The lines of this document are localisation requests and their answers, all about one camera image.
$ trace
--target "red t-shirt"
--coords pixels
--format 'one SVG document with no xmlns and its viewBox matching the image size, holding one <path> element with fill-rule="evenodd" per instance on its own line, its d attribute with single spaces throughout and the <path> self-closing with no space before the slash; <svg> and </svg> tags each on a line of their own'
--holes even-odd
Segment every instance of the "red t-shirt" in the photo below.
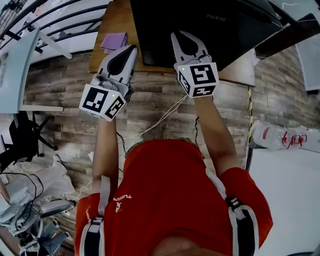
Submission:
<svg viewBox="0 0 320 256">
<path fill-rule="evenodd" d="M 184 236 L 201 247 L 232 255 L 228 206 L 206 175 L 201 153 L 183 140 L 153 140 L 137 146 L 126 158 L 124 178 L 104 212 L 106 256 L 148 256 L 170 235 Z M 259 245 L 272 225 L 268 203 L 249 172 L 231 168 L 220 177 L 227 196 L 250 206 L 257 218 Z M 100 194 L 77 206 L 74 251 L 81 235 L 99 216 Z"/>
</svg>

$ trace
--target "white table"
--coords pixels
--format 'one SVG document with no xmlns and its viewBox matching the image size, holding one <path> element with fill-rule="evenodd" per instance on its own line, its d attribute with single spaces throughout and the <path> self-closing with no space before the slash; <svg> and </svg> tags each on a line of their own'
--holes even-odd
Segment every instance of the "white table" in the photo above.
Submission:
<svg viewBox="0 0 320 256">
<path fill-rule="evenodd" d="M 72 55 L 69 52 L 43 34 L 39 29 L 35 29 L 15 42 L 10 47 L 5 61 L 2 86 L 0 87 L 0 113 L 17 114 L 19 111 L 62 112 L 64 110 L 63 107 L 57 106 L 23 105 L 30 61 L 39 39 L 66 58 L 72 59 Z"/>
</svg>

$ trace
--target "wooden desk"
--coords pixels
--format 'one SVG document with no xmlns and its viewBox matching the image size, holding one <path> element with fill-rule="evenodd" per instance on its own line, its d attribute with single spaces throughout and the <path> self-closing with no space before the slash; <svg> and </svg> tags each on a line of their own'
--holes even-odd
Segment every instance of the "wooden desk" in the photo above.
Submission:
<svg viewBox="0 0 320 256">
<path fill-rule="evenodd" d="M 175 69 L 159 66 L 147 66 L 143 64 L 141 49 L 138 41 L 138 35 L 134 22 L 134 16 L 130 5 L 130 0 L 111 1 L 102 18 L 98 35 L 95 40 L 91 62 L 89 67 L 90 73 L 97 73 L 98 68 L 107 55 L 100 48 L 105 36 L 109 33 L 127 32 L 128 44 L 136 45 L 139 49 L 136 72 L 158 72 L 174 73 Z M 221 81 L 232 82 L 241 85 L 255 86 L 255 71 L 251 58 L 251 53 L 247 52 L 235 62 L 219 72 Z"/>
</svg>

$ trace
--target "wooden floor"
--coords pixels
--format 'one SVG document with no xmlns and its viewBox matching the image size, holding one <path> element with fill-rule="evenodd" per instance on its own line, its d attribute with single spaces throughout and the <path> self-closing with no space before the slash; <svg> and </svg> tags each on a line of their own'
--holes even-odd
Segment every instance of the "wooden floor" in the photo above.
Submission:
<svg viewBox="0 0 320 256">
<path fill-rule="evenodd" d="M 68 169 L 78 196 L 82 186 L 91 180 L 92 163 L 88 153 L 94 149 L 98 120 L 78 109 L 82 91 L 92 74 L 88 73 L 91 53 L 78 54 L 72 60 L 59 58 L 32 66 L 28 73 L 24 102 L 28 104 L 62 106 L 63 112 L 41 113 L 40 122 L 47 115 L 54 115 L 43 136 L 57 145 L 53 152 L 43 146 L 45 157 L 35 157 L 32 163 L 18 163 L 9 169 L 15 172 L 35 172 L 52 164 L 53 154 L 58 154 Z M 300 62 L 294 47 L 261 61 L 255 68 L 256 88 L 252 92 L 254 119 L 290 127 L 300 125 L 320 127 L 320 98 L 307 96 Z M 135 94 L 130 103 L 117 115 L 117 131 L 123 136 L 135 135 L 155 124 L 185 92 L 174 75 L 136 73 L 132 79 Z M 221 84 L 215 92 L 218 107 L 234 139 L 236 150 L 244 163 L 249 127 L 248 88 L 234 84 Z M 160 125 L 146 133 L 141 140 L 170 136 L 190 138 L 194 142 L 196 110 L 192 99 L 186 99 L 179 108 Z M 0 116 L 0 132 L 11 122 L 9 115 Z M 129 148 L 133 139 L 126 139 Z M 209 154 L 199 127 L 197 139 L 205 156 L 207 167 L 212 169 Z M 119 143 L 122 155 L 122 144 Z M 119 160 L 123 167 L 124 158 Z M 91 185 L 82 190 L 88 195 Z M 58 214 L 56 218 L 63 230 L 74 234 L 75 217 Z"/>
</svg>

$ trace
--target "purple cloth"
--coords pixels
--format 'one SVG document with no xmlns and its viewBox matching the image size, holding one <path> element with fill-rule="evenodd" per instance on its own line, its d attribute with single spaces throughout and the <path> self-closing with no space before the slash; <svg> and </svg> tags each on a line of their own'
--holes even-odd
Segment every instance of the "purple cloth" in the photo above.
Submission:
<svg viewBox="0 0 320 256">
<path fill-rule="evenodd" d="M 127 42 L 127 33 L 109 33 L 105 36 L 100 47 L 104 49 L 104 53 L 111 53 L 116 49 L 126 46 Z"/>
</svg>

